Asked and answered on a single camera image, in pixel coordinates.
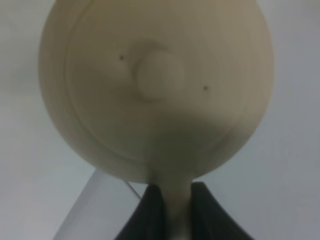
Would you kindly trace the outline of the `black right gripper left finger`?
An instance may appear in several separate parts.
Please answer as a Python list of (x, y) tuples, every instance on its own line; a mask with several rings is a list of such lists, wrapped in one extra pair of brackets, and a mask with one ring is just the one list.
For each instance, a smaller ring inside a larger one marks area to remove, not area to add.
[(116, 236), (117, 240), (168, 240), (170, 201), (158, 185), (146, 188), (137, 208)]

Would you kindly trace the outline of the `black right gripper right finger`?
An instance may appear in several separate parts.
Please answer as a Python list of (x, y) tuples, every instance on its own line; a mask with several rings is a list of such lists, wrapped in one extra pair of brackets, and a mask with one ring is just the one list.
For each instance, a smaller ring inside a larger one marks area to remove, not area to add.
[(251, 240), (252, 237), (218, 203), (204, 182), (189, 184), (185, 240)]

